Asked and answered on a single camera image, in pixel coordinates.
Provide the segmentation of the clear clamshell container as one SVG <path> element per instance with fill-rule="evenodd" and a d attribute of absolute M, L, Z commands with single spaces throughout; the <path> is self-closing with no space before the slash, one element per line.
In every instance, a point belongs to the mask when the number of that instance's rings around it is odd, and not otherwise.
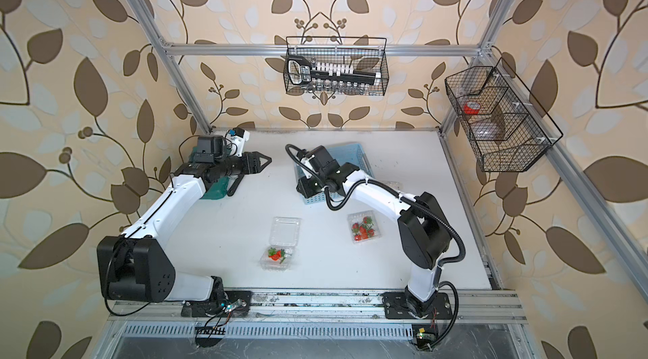
<path fill-rule="evenodd" d="M 362 244 L 381 237 L 381 230 L 373 211 L 353 213 L 347 216 L 351 240 Z"/>
<path fill-rule="evenodd" d="M 402 184 L 399 182 L 381 180 L 380 183 L 389 187 L 390 189 L 395 190 L 396 192 L 403 192 Z"/>
<path fill-rule="evenodd" d="M 286 271 L 290 268 L 295 257 L 296 247 L 300 237 L 301 219 L 296 217 L 275 217 L 270 229 L 268 247 L 263 252 L 260 265 L 266 271 Z M 285 249 L 287 256 L 279 263 L 268 258 L 269 248 Z"/>

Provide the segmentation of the strawberry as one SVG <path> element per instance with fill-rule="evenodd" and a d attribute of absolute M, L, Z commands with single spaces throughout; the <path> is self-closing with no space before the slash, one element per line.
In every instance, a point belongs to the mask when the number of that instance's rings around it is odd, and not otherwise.
<path fill-rule="evenodd" d="M 284 262 L 287 256 L 287 252 L 285 249 L 269 248 L 267 254 L 269 259 L 279 263 Z"/>

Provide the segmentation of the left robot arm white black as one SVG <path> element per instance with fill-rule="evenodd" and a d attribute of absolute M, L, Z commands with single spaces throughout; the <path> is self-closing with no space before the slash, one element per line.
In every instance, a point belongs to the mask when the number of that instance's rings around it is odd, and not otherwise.
<path fill-rule="evenodd" d="M 246 306 L 231 303 L 217 276 L 177 271 L 165 252 L 182 219 L 222 178 L 261 173 L 272 158 L 258 151 L 183 163 L 158 200 L 118 236 L 106 236 L 96 253 L 105 304 L 110 301 L 205 303 L 211 316 Z"/>

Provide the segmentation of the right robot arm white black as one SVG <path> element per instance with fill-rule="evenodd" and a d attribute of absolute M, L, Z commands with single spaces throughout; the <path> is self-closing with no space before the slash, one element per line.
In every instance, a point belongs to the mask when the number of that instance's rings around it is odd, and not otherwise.
<path fill-rule="evenodd" d="M 466 255 L 461 237 L 447 222 L 437 199 L 427 192 L 403 193 L 352 163 L 341 165 L 324 146 L 307 151 L 288 144 L 285 151 L 304 174 L 296 185 L 303 197 L 323 195 L 331 211 L 357 200 L 396 222 L 403 252 L 412 263 L 405 306 L 417 318 L 429 317 L 442 288 L 443 266 Z"/>

